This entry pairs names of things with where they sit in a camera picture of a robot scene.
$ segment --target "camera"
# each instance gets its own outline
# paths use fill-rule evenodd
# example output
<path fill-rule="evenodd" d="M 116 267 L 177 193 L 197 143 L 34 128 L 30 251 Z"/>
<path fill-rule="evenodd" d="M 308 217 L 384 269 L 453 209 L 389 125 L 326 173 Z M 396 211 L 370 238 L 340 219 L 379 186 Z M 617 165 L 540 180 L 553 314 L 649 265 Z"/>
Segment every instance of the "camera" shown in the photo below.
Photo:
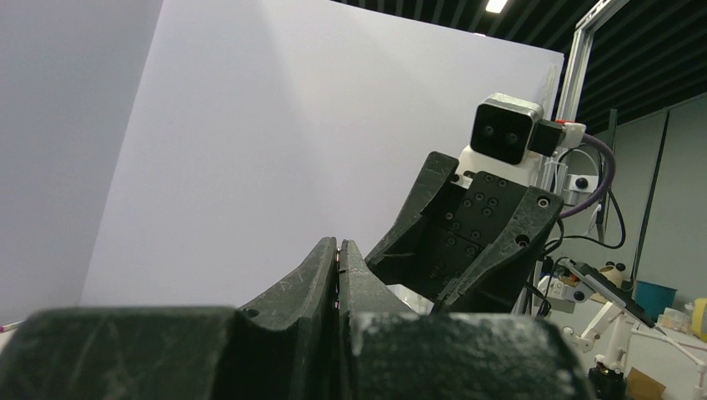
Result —
<path fill-rule="evenodd" d="M 495 93 L 476 109 L 471 148 L 505 163 L 523 161 L 543 107 L 533 102 Z"/>

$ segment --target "slatted black ceiling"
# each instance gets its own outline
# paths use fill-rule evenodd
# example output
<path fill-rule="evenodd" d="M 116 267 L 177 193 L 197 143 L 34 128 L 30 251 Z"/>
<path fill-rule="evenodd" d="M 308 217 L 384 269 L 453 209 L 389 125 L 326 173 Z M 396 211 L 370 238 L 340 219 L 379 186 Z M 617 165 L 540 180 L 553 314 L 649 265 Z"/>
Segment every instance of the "slatted black ceiling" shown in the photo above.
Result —
<path fill-rule="evenodd" d="M 569 56 L 574 25 L 596 0 L 333 0 Z M 589 132 L 707 92 L 707 0 L 630 0 L 595 35 L 577 120 Z"/>

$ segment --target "ceiling light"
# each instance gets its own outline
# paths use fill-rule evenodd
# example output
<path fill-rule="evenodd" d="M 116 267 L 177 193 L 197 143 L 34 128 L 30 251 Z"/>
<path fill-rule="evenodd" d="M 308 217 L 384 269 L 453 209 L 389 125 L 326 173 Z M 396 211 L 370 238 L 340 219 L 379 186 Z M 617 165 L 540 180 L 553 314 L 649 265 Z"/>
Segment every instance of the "ceiling light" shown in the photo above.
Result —
<path fill-rule="evenodd" d="M 486 11 L 498 14 L 503 11 L 507 1 L 508 0 L 489 0 L 489 3 L 486 4 Z"/>

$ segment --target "blue bucket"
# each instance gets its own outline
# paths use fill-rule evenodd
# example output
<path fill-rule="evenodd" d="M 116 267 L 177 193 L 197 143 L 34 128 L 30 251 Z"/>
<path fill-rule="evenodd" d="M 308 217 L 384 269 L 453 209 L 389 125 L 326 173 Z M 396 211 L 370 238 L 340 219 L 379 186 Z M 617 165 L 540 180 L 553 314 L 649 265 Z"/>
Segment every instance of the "blue bucket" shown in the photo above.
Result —
<path fill-rule="evenodd" d="M 638 281 L 636 286 L 636 302 L 645 312 L 658 321 L 658 316 L 666 307 L 672 307 L 677 289 L 656 285 L 655 283 Z"/>

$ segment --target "black camera face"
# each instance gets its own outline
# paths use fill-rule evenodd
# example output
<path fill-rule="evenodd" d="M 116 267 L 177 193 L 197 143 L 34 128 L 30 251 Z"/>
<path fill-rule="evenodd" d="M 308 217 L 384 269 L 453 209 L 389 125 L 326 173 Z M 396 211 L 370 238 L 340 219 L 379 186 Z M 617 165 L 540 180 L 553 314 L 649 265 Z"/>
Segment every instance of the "black camera face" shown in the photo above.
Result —
<path fill-rule="evenodd" d="M 533 120 L 528 115 L 481 104 L 476 109 L 471 148 L 509 164 L 523 161 Z"/>

